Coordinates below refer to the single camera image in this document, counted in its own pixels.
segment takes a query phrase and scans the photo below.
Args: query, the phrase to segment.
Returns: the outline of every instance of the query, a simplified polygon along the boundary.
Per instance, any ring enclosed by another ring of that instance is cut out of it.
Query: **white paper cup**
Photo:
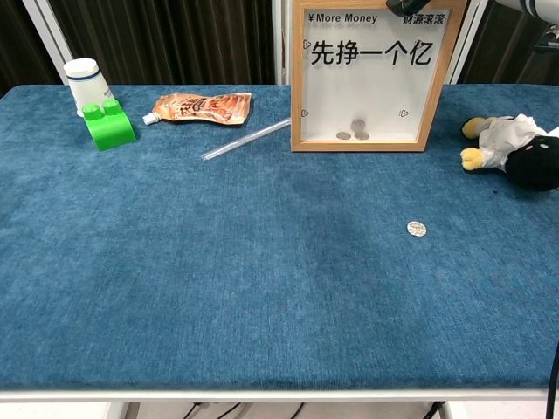
[[[96,103],[103,109],[103,100],[113,98],[113,93],[94,59],[73,59],[64,64],[64,71],[76,102],[78,116],[83,118],[81,109],[86,103]]]

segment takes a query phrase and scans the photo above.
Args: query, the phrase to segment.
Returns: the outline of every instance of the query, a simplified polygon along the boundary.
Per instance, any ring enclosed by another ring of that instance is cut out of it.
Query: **black cable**
[[[432,419],[438,410],[443,407],[443,404],[445,404],[445,402],[434,402],[427,412],[427,415],[423,416],[423,419]]]
[[[301,403],[297,410],[295,410],[295,413],[293,413],[293,415],[289,419],[295,419],[299,415],[300,410],[303,409],[303,406],[305,406],[305,403]]]
[[[200,406],[200,403],[192,403],[192,407],[190,408],[188,413],[184,415],[183,419],[187,419],[197,406]]]
[[[553,419],[553,410],[556,406],[557,376],[559,375],[559,342],[557,342],[556,357],[553,359],[551,376],[549,377],[548,404],[545,408],[545,418]]]
[[[241,403],[237,403],[235,406],[233,406],[232,408],[230,408],[229,410],[227,410],[225,413],[222,413],[221,415],[219,415],[218,417],[216,417],[216,419],[222,419],[225,416],[229,415],[233,410],[235,410],[236,408],[238,408],[241,405]]]

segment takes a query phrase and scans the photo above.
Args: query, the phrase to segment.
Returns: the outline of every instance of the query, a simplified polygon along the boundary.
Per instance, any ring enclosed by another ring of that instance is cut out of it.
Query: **stuffed toy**
[[[524,189],[559,187],[559,138],[539,128],[533,118],[522,114],[472,118],[462,127],[462,134],[480,141],[479,148],[466,148],[460,154],[465,170],[498,168]]]

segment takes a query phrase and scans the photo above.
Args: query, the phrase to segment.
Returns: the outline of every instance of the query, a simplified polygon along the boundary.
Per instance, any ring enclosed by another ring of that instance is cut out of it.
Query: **black curtain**
[[[272,84],[262,0],[50,0],[75,58],[109,84]]]
[[[0,97],[18,85],[61,83],[21,0],[2,1],[0,28]]]
[[[490,2],[459,82],[559,85],[559,54],[534,52],[548,28],[529,14]]]

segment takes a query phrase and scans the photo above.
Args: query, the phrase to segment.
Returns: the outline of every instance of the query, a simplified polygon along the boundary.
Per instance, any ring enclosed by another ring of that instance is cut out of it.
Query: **clear plastic straw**
[[[291,118],[287,118],[286,120],[278,122],[277,124],[273,124],[272,126],[270,126],[268,128],[261,129],[260,131],[257,131],[256,133],[248,134],[247,136],[241,137],[238,140],[230,142],[229,144],[225,144],[221,147],[214,148],[213,150],[211,150],[207,153],[204,153],[202,155],[202,160],[211,160],[214,157],[218,157],[219,155],[222,155],[223,153],[227,153],[228,151],[234,150],[235,148],[244,146],[248,142],[257,140],[260,137],[268,135],[269,133],[273,133],[274,131],[277,131],[277,130],[283,128],[283,127],[287,127],[288,125],[291,125]]]

